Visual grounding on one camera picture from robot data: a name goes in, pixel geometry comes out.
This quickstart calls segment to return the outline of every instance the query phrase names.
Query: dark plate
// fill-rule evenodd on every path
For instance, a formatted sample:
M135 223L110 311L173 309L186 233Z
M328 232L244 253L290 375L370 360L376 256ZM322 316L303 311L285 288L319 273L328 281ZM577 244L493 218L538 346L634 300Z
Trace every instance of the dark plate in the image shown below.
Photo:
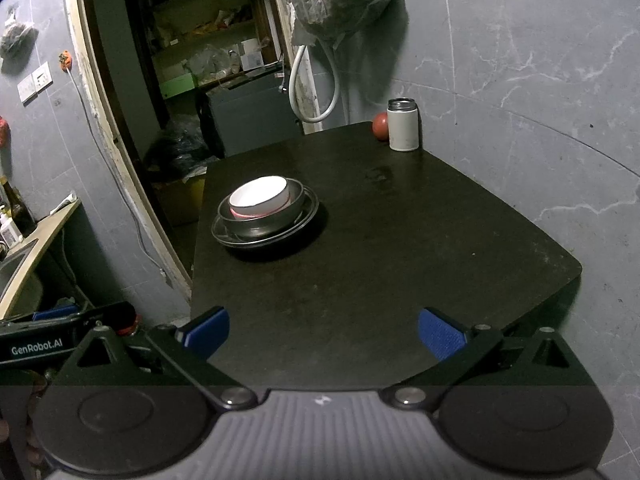
M313 217L318 212L318 207L320 206L318 197L311 189L305 186L303 192L305 194L305 201L302 205L300 215L293 222L293 225L279 233L269 235L265 238L244 238L233 234L225 226L220 215L218 215L211 226L211 234L213 234L213 237L225 247L232 247L234 249L257 249L289 238L312 221Z

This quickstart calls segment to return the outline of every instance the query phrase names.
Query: red tomato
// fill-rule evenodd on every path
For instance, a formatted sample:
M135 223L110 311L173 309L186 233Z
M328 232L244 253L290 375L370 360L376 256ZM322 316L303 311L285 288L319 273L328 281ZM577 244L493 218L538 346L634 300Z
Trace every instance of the red tomato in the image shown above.
M386 112L380 112L373 118L371 129L377 140L383 142L389 140L389 126L386 124Z

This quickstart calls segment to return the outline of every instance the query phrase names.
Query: black table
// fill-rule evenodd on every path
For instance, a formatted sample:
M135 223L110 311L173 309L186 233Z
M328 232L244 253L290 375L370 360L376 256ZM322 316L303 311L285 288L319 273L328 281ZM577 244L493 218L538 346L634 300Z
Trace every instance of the black table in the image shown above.
M301 180L323 208L290 244L220 246L220 200L247 180ZM192 315L213 305L231 335L212 363L250 386L377 386L434 364L417 314L504 328L580 275L538 227L423 150L393 152L352 124L212 164L196 244Z

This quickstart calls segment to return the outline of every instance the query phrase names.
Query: gray marble wall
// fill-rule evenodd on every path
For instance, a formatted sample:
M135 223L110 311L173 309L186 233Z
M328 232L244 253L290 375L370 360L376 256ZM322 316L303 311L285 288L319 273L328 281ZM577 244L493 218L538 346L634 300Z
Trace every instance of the gray marble wall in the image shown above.
M640 478L639 10L640 0L395 0L338 48L351 122L414 97L425 149L583 264L562 332L615 412L603 460L613 479ZM327 102L330 78L318 87Z
M140 250L135 224L92 139L76 89L60 70L60 52L75 56L64 1L2 0L3 21L13 4L18 20L33 22L38 35L32 48L0 68L0 115L11 127L10 145L0 150L2 173L37 218L72 189L81 198L82 206L65 228L65 247L79 284L94 303L129 300L149 322L187 316L186 301ZM23 105L18 82L45 61L53 83ZM74 78L82 91L77 71ZM99 136L95 121L93 127ZM157 260L146 237L145 244Z

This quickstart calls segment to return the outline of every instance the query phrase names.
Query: white box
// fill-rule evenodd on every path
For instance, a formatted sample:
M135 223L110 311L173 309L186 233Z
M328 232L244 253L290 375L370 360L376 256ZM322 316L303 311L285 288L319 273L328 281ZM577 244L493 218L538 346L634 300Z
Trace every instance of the white box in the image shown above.
M245 72L253 70L254 68L264 66L262 53L259 50L244 54L244 56L240 56L240 62L242 63L242 70L244 70Z

